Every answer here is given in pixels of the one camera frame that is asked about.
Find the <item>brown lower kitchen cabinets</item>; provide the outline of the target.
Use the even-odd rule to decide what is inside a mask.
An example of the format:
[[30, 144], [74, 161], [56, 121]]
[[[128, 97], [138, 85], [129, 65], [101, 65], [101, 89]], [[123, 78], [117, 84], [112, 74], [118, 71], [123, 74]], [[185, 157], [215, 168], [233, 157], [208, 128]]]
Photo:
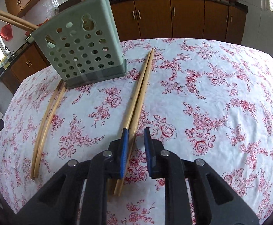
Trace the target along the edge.
[[86, 0], [34, 33], [10, 70], [18, 82], [53, 66], [68, 88], [123, 77], [123, 41], [195, 38], [240, 44], [248, 8], [214, 0]]

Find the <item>red plastic bag hanging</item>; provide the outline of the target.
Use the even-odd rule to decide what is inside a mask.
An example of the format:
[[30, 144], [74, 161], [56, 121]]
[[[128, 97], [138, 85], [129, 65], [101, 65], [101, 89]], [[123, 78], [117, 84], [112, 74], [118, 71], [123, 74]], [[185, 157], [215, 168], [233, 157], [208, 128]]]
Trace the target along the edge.
[[10, 24], [7, 24], [1, 28], [0, 36], [5, 41], [10, 41], [13, 39], [13, 31]]

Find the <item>green perforated utensil holder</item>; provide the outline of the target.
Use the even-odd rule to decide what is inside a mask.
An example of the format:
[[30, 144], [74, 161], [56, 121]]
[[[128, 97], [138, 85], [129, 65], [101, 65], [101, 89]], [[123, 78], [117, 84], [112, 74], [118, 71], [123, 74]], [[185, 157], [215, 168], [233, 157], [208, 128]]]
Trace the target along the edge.
[[31, 36], [68, 89], [127, 73], [109, 0], [77, 3]]

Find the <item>dark cutting board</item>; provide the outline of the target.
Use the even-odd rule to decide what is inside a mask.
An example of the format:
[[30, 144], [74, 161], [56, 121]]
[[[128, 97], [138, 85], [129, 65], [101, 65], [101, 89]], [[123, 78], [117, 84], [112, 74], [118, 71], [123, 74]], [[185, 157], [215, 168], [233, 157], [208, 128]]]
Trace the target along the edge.
[[72, 7], [73, 5], [76, 5], [77, 3], [80, 3], [81, 0], [67, 0], [64, 3], [60, 4], [58, 7], [59, 12], [61, 13], [62, 11]]

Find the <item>floral white pink tablecloth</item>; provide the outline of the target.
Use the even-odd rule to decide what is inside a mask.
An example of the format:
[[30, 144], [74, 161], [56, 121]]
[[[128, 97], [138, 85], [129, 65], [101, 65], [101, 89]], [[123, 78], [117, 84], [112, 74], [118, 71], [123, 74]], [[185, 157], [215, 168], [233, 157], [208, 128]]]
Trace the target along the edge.
[[87, 161], [121, 136], [148, 52], [152, 71], [122, 194], [108, 224], [164, 224], [164, 185], [149, 177], [143, 132], [180, 158], [205, 160], [257, 214], [273, 213], [273, 58], [244, 46], [195, 39], [122, 43], [127, 75], [67, 90], [53, 116], [39, 177], [34, 144], [60, 76], [47, 67], [26, 78], [0, 132], [0, 192], [17, 212], [67, 161]]

